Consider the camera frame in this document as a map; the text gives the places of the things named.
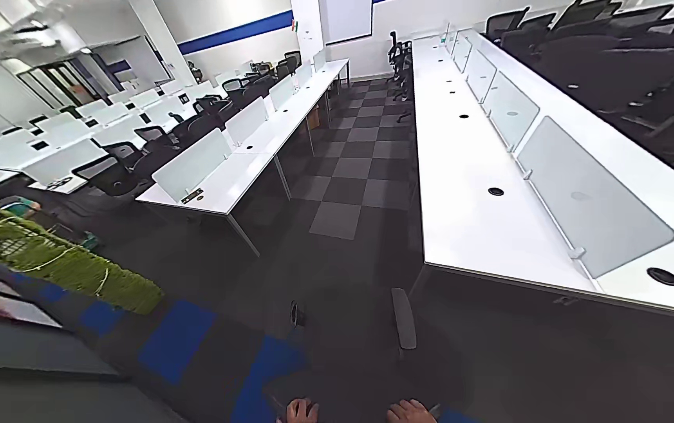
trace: partition clip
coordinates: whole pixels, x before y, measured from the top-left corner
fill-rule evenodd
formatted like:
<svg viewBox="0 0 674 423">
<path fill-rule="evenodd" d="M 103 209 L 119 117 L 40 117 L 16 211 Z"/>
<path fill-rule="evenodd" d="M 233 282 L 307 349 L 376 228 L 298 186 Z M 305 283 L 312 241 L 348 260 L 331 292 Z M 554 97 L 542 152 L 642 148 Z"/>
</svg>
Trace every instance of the partition clip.
<svg viewBox="0 0 674 423">
<path fill-rule="evenodd" d="M 582 256 L 585 255 L 585 253 L 586 253 L 585 248 L 577 247 L 569 251 L 569 257 L 572 260 L 578 260 L 582 258 Z"/>
</svg>

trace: green artificial grass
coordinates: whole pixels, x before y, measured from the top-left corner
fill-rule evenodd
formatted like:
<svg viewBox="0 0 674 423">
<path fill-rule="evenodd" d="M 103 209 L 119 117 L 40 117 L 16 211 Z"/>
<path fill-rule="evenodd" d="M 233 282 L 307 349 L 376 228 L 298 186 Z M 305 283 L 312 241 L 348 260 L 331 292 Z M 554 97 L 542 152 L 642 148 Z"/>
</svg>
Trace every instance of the green artificial grass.
<svg viewBox="0 0 674 423">
<path fill-rule="evenodd" d="M 15 272 L 97 296 L 138 314 L 151 312 L 163 296 L 162 290 L 143 276 L 1 209 L 0 262 Z"/>
</svg>

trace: checkered carpet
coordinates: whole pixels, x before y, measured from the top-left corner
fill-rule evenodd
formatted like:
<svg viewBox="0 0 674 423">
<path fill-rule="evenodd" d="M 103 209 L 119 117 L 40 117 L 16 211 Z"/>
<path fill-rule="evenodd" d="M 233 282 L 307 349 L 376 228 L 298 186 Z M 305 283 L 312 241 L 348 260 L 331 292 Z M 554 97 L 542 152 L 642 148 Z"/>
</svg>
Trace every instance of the checkered carpet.
<svg viewBox="0 0 674 423">
<path fill-rule="evenodd" d="M 289 177 L 294 198 L 320 202 L 311 233 L 354 239 L 364 207 L 407 211 L 414 117 L 398 123 L 412 104 L 392 92 L 386 79 L 355 82 L 332 99 L 331 127 L 313 130 L 315 157 Z"/>
</svg>

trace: white desk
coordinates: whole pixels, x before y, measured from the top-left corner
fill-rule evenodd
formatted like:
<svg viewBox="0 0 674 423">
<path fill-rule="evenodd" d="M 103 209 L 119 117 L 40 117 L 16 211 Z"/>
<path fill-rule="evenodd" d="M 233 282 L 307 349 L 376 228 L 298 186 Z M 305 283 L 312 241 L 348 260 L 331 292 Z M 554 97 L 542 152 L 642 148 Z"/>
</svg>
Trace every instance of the white desk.
<svg viewBox="0 0 674 423">
<path fill-rule="evenodd" d="M 276 158 L 276 153 L 298 128 L 308 112 L 313 109 L 313 106 L 324 95 L 347 63 L 349 63 L 349 60 L 327 63 L 322 69 L 323 72 L 314 74 L 309 81 L 308 86 L 311 88 L 302 88 L 286 103 L 286 108 L 270 114 L 269 120 L 264 125 L 259 127 L 240 147 L 233 151 L 233 154 L 230 154 L 230 157 L 223 164 L 219 165 L 201 182 L 199 188 L 204 190 L 202 199 L 197 197 L 187 204 L 178 203 L 158 184 L 154 184 L 136 200 L 160 206 L 224 215 L 230 225 L 251 247 L 254 254 L 259 256 L 256 246 L 232 216 L 232 209 L 272 160 L 275 161 L 277 171 L 280 173 L 287 197 L 290 197 L 289 187 L 279 160 Z M 258 152 L 252 153 L 252 148 L 247 148 L 249 145 L 256 145 Z"/>
<path fill-rule="evenodd" d="M 438 37 L 414 41 L 428 265 L 417 284 L 422 285 L 429 269 L 446 269 L 674 311 L 674 287 L 647 275 L 651 267 L 674 274 L 674 241 L 596 279 L 586 277 L 572 266 L 564 238 L 522 180 L 514 159 L 549 116 L 673 230 L 674 170 L 476 32 L 464 35 L 540 113 L 517 149 L 508 153 Z M 460 119 L 460 114 L 469 118 Z M 491 196 L 486 192 L 491 187 L 505 195 Z"/>
</svg>

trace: human hand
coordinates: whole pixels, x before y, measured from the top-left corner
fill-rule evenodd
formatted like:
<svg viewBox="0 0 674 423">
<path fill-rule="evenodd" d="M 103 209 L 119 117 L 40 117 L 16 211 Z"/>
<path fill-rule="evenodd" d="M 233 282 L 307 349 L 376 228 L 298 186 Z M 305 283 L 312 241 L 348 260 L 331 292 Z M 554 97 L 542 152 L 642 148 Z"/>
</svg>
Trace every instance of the human hand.
<svg viewBox="0 0 674 423">
<path fill-rule="evenodd" d="M 410 402 L 403 399 L 399 405 L 392 404 L 387 410 L 387 421 L 388 423 L 436 423 L 431 413 L 415 399 L 411 399 Z"/>
<path fill-rule="evenodd" d="M 319 418 L 319 404 L 314 403 L 311 411 L 308 407 L 311 405 L 310 399 L 296 398 L 287 406 L 287 423 L 317 423 Z"/>
</svg>

